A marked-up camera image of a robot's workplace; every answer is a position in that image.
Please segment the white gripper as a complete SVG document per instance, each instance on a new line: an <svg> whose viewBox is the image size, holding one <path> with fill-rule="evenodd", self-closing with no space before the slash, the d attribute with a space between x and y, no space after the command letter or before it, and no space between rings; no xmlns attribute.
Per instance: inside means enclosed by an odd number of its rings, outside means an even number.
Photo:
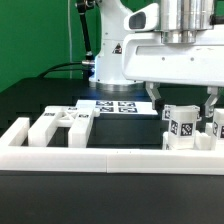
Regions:
<svg viewBox="0 0 224 224"><path fill-rule="evenodd" d="M224 87L224 31L199 32L193 44L162 44L157 32L130 34L123 43L122 71L126 79L148 81L154 110L161 106L159 83ZM207 88L207 118L220 97L218 87Z"/></svg>

